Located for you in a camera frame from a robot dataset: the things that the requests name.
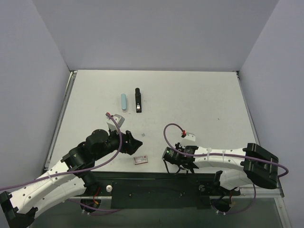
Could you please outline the light blue white stapler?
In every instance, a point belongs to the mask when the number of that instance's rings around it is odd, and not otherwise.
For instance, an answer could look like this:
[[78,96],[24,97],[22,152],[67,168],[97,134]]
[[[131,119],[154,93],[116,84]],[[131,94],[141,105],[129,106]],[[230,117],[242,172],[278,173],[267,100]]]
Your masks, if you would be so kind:
[[121,94],[121,109],[123,112],[127,111],[127,98],[126,94]]

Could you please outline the aluminium frame rail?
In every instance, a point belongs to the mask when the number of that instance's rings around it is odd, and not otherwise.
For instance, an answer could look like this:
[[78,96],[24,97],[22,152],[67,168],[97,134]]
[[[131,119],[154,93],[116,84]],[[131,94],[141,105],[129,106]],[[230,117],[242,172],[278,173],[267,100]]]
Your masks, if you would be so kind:
[[[283,198],[285,196],[280,186],[273,190],[264,189],[258,186],[255,186],[255,188],[256,188],[256,198]],[[237,196],[239,198],[249,199],[254,197],[253,185],[241,186],[239,190],[240,190],[240,195]]]

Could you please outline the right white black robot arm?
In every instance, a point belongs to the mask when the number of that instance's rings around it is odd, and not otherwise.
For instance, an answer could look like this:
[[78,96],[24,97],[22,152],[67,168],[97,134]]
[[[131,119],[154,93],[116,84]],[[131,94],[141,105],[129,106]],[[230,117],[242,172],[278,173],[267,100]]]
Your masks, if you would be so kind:
[[279,159],[256,143],[232,150],[195,145],[167,147],[162,159],[182,170],[215,168],[217,174],[212,188],[217,194],[249,184],[263,189],[277,188]]

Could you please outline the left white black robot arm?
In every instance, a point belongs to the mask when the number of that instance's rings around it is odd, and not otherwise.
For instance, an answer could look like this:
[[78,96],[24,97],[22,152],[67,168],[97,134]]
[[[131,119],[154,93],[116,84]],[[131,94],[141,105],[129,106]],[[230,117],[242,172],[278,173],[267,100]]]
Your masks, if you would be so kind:
[[27,228],[39,214],[70,197],[94,195],[100,187],[90,170],[95,162],[112,152],[133,155],[141,146],[130,131],[93,131],[34,183],[1,193],[0,205],[9,227]]

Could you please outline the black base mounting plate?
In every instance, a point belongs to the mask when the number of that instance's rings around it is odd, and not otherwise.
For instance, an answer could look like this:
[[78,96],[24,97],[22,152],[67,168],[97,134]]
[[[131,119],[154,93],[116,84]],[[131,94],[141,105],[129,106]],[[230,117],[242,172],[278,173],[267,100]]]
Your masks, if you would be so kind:
[[239,190],[219,185],[212,173],[150,173],[95,171],[98,186],[86,190],[84,197],[109,197],[112,209],[210,209],[219,199],[229,203]]

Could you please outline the red white staple box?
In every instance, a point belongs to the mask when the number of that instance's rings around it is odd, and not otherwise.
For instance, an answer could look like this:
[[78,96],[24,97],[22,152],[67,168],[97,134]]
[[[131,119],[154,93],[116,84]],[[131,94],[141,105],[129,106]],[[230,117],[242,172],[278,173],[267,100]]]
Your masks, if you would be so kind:
[[134,159],[134,164],[135,165],[148,163],[148,156],[147,155],[136,156],[133,159]]

